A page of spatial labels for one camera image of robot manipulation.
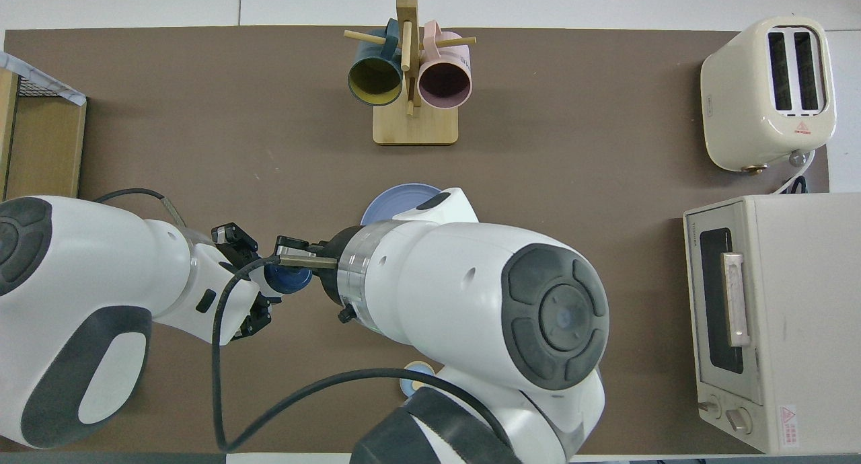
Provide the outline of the brown table mat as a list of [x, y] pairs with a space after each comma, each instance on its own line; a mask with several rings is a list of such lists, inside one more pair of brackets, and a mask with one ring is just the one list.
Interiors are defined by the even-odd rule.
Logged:
[[382, 147], [348, 92], [342, 26], [10, 31], [3, 50], [88, 96], [80, 197], [166, 195], [191, 228], [329, 239], [406, 182], [462, 188], [484, 222], [563, 241], [611, 307], [605, 412], [584, 454], [749, 454], [697, 412], [681, 216], [771, 192], [702, 141], [700, 67], [734, 32], [474, 29], [446, 147]]

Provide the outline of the wooden mug tree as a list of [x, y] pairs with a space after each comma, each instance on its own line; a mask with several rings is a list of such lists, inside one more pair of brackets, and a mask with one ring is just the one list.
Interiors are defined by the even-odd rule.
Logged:
[[[424, 103], [418, 92], [424, 25], [419, 22], [418, 0], [396, 0], [400, 23], [403, 84], [400, 97], [386, 106], [372, 106], [372, 135], [378, 145], [452, 145], [458, 140], [458, 109], [438, 109]], [[369, 33], [344, 31], [344, 37], [383, 44]], [[439, 46], [476, 44], [474, 37], [438, 41]]]

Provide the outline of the blue round plate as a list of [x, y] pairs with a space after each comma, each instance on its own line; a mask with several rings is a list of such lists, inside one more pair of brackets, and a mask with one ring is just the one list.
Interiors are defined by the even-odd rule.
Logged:
[[401, 212], [415, 209], [419, 204], [442, 191], [436, 186], [411, 182], [385, 189], [364, 210], [360, 225], [392, 219]]

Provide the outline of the white patterned cloth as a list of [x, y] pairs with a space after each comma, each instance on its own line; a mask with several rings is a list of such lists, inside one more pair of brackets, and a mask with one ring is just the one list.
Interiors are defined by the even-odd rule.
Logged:
[[18, 75], [17, 95], [19, 97], [64, 98], [77, 106], [83, 106], [87, 102], [87, 96], [84, 93], [12, 54], [0, 51], [0, 69], [6, 69]]

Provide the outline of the small blue bell wooden knob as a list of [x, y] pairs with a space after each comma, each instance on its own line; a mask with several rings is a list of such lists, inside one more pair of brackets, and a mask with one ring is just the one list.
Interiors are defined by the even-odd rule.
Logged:
[[[413, 373], [424, 373], [425, 375], [435, 376], [436, 372], [428, 362], [422, 362], [421, 360], [413, 360], [406, 366], [404, 366], [406, 371], [411, 371]], [[419, 389], [424, 387], [425, 383], [422, 381], [416, 381], [416, 379], [400, 379], [400, 390], [402, 393], [409, 399], [409, 397], [413, 396]]]

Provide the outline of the white toaster oven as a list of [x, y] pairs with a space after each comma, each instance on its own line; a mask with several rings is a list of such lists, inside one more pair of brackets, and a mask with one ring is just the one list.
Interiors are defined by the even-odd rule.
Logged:
[[861, 454], [861, 192], [683, 214], [699, 417], [769, 455]]

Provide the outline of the pink ribbed mug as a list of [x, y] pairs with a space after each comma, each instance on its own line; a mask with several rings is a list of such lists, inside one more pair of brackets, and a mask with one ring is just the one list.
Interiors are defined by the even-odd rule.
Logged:
[[418, 72], [418, 92], [424, 103], [438, 109], [454, 109], [470, 98], [472, 62], [467, 45], [439, 46], [438, 41], [462, 39], [443, 31], [436, 20], [424, 25]]

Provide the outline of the dark teal mug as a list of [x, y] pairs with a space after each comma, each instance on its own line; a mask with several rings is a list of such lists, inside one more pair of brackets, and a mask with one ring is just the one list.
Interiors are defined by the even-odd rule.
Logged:
[[369, 34], [381, 38], [383, 44], [358, 43], [353, 65], [348, 70], [348, 88], [360, 102], [386, 106], [395, 102], [402, 92], [400, 23], [391, 17], [384, 28]]

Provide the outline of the translucent seasoning bottle blue cap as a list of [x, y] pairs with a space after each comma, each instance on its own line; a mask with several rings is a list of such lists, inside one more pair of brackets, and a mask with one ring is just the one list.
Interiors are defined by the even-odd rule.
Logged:
[[313, 272], [309, 268], [268, 263], [262, 269], [255, 271], [254, 280], [259, 284], [265, 297], [276, 298], [292, 295], [304, 289], [313, 280]]

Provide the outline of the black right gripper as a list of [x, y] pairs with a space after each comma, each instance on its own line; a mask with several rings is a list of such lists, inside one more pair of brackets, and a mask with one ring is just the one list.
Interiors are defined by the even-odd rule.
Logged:
[[[341, 306], [338, 319], [342, 323], [360, 322], [367, 311], [364, 301], [365, 270], [368, 255], [363, 249], [367, 235], [362, 225], [350, 226], [335, 234], [328, 241], [312, 244], [289, 236], [276, 238], [276, 256], [302, 256], [302, 258], [329, 258], [335, 261], [332, 268], [321, 269], [321, 284], [326, 295]], [[211, 238], [217, 249], [233, 267], [245, 267], [260, 259], [258, 243], [236, 223], [215, 226]], [[258, 295], [249, 313], [235, 332], [231, 341], [254, 336], [271, 320], [271, 308], [279, 305], [280, 298]]]

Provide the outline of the wooden two-level shelf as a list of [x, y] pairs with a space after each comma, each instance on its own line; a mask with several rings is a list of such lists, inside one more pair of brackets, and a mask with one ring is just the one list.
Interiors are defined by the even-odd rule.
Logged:
[[0, 201], [78, 197], [87, 105], [18, 97], [17, 82], [0, 69]]

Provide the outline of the cream two-slot toaster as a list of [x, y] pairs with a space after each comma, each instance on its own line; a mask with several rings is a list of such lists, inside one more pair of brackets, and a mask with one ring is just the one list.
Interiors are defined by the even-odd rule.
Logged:
[[710, 160], [755, 173], [826, 145], [837, 124], [831, 55], [821, 23], [767, 17], [702, 63], [702, 126]]

